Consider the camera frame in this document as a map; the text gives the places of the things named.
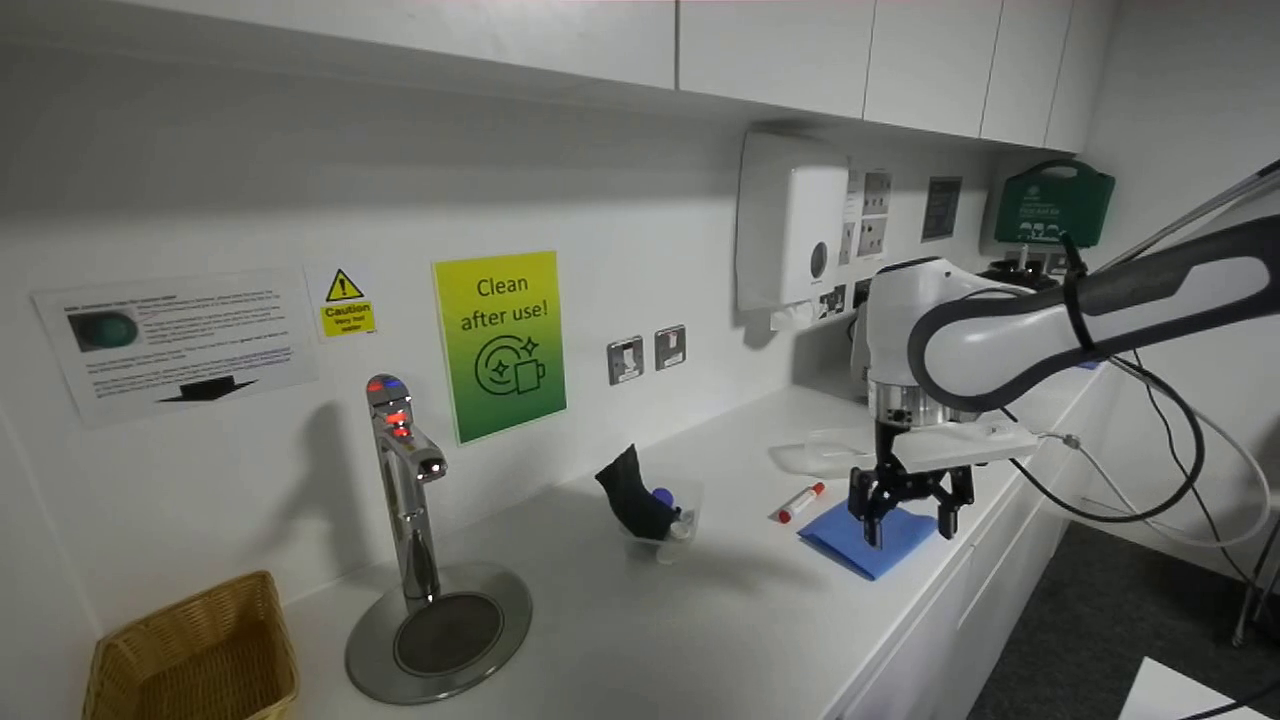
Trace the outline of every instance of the white label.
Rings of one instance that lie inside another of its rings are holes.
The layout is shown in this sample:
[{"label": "white label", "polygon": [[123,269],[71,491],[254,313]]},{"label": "white label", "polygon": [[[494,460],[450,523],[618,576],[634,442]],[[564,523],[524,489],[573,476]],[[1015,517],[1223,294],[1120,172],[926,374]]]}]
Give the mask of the white label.
[{"label": "white label", "polygon": [[305,277],[221,274],[33,295],[88,424],[305,379]]}]

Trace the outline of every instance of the blue mat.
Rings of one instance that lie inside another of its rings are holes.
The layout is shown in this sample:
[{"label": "blue mat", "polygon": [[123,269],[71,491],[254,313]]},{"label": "blue mat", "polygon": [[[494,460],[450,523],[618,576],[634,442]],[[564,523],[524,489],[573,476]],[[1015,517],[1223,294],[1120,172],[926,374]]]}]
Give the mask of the blue mat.
[{"label": "blue mat", "polygon": [[812,523],[800,528],[800,540],[818,550],[822,555],[849,564],[852,573],[877,581],[892,573],[912,550],[921,550],[933,535],[933,517],[912,517],[892,509],[878,522],[878,550],[863,540],[863,523],[849,517],[845,506],[827,509]]}]

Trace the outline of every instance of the yellow warning triangle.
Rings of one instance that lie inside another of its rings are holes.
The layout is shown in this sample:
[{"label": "yellow warning triangle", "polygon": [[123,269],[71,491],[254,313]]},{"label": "yellow warning triangle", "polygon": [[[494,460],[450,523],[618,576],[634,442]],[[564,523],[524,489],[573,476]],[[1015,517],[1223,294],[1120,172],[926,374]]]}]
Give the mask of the yellow warning triangle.
[{"label": "yellow warning triangle", "polygon": [[362,299],[362,294],[342,269],[334,269],[324,306],[346,306],[346,299]]}]

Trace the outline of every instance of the drip tray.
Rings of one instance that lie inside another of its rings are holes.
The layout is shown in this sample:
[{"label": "drip tray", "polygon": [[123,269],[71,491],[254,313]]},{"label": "drip tray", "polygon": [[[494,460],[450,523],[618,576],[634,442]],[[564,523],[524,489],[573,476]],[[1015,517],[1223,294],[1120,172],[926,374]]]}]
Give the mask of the drip tray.
[{"label": "drip tray", "polygon": [[383,703],[435,703],[500,674],[526,636],[530,601],[521,576],[494,564],[438,567],[431,604],[404,604],[390,588],[350,640],[350,684]]}]

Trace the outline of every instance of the green device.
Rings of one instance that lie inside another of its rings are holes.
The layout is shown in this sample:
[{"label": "green device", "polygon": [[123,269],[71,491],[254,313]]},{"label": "green device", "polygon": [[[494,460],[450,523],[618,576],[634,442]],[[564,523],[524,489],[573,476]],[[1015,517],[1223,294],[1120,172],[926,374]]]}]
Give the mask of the green device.
[{"label": "green device", "polygon": [[1105,231],[1117,177],[1078,160],[1048,160],[1005,180],[999,246],[1077,246],[1091,247]]}]

